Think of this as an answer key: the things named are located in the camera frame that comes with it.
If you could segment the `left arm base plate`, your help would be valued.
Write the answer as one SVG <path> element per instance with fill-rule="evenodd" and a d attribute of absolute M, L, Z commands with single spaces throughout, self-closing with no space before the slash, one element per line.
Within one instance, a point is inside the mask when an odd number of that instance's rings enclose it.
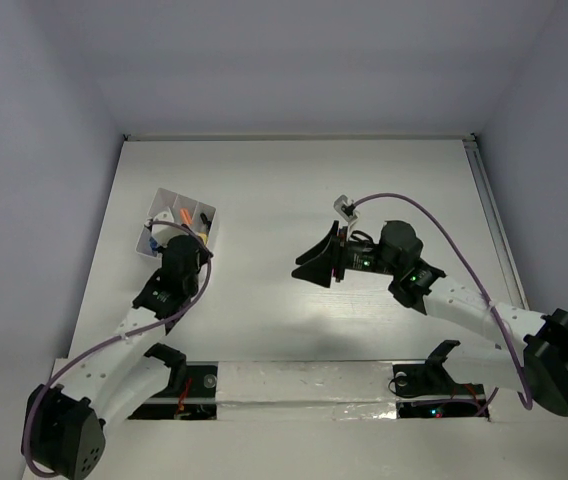
<path fill-rule="evenodd" d="M 182 385 L 166 388 L 138 407 L 129 420 L 200 421 L 217 418 L 217 363 L 195 363 L 186 367 Z"/>

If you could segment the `yellow glue tube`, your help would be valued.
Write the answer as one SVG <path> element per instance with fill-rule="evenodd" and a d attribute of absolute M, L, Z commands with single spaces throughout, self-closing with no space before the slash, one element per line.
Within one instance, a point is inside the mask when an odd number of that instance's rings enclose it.
<path fill-rule="evenodd" d="M 207 233 L 199 232 L 199 233 L 198 233 L 198 236 L 200 237 L 200 239 L 202 240 L 202 243 L 203 243 L 205 246 L 209 246 L 209 236 L 208 236 Z"/>

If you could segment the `orange eraser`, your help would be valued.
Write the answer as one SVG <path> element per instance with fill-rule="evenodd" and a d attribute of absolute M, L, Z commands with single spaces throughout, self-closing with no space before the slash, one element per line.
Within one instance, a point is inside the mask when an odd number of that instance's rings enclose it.
<path fill-rule="evenodd" d="M 187 226 L 190 226 L 193 224 L 193 219 L 192 216 L 189 212 L 189 210 L 187 208 L 181 208 L 180 209 L 180 219 L 181 222 Z"/>

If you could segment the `black scissors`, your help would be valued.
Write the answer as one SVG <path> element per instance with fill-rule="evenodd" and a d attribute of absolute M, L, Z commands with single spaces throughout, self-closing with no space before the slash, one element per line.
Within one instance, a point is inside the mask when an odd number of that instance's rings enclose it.
<path fill-rule="evenodd" d="M 205 213 L 200 214 L 200 219 L 207 228 L 211 228 L 212 221 L 208 218 L 208 216 Z"/>

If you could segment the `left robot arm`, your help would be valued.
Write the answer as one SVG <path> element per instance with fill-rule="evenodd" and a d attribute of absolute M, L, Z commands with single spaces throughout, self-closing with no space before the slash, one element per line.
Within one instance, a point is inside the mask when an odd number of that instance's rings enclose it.
<path fill-rule="evenodd" d="M 199 236 L 184 234 L 160 256 L 112 336 L 30 394 L 21 453 L 36 476 L 87 478 L 108 437 L 148 399 L 189 391 L 186 356 L 164 340 L 207 288 L 212 254 Z"/>

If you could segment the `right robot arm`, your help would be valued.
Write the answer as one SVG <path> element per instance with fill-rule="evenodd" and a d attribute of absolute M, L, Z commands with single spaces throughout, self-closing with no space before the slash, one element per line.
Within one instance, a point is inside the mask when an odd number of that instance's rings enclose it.
<path fill-rule="evenodd" d="M 442 341 L 404 380 L 409 396 L 419 386 L 448 392 L 479 383 L 529 394 L 546 411 L 568 417 L 568 311 L 551 314 L 493 302 L 422 259 L 422 241 L 404 221 L 388 221 L 378 242 L 352 240 L 332 224 L 328 234 L 295 261 L 293 278 L 328 288 L 348 270 L 387 275 L 388 290 L 403 307 L 449 321 L 489 341 L 479 353 L 457 339 Z"/>

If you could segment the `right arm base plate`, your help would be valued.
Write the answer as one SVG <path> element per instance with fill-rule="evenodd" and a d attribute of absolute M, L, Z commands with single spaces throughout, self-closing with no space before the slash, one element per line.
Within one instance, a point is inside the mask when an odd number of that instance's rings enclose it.
<path fill-rule="evenodd" d="M 399 419 L 489 417 L 484 387 L 456 383 L 444 369 L 459 345 L 445 340 L 423 361 L 393 365 L 387 388 L 396 398 Z"/>

